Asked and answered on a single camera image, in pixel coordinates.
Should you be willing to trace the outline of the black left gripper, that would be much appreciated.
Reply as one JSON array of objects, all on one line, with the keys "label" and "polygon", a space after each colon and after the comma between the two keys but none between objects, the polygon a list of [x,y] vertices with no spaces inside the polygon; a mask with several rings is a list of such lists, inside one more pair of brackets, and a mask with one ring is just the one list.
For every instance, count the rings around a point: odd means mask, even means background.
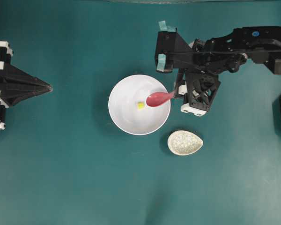
[{"label": "black left gripper", "polygon": [[52,87],[10,64],[13,50],[0,41],[0,131],[5,129],[6,109],[28,98],[52,91]]}]

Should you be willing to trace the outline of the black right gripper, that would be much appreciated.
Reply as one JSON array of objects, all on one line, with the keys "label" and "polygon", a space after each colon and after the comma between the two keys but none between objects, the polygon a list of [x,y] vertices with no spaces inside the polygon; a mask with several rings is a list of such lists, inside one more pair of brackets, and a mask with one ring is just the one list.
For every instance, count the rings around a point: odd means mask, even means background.
[{"label": "black right gripper", "polygon": [[220,84],[218,75],[178,70],[173,97],[184,97],[181,112],[203,116],[210,110]]}]

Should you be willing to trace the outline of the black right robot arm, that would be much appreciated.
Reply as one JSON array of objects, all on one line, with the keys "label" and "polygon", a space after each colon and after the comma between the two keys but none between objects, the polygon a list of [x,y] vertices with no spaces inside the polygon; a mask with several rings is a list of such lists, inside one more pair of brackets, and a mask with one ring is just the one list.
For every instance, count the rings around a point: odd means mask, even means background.
[{"label": "black right robot arm", "polygon": [[281,75],[281,27],[236,28],[205,42],[196,39],[192,46],[175,33],[169,56],[170,68],[178,69],[175,91],[184,97],[181,111],[203,116],[217,94],[221,73],[236,73],[252,60]]}]

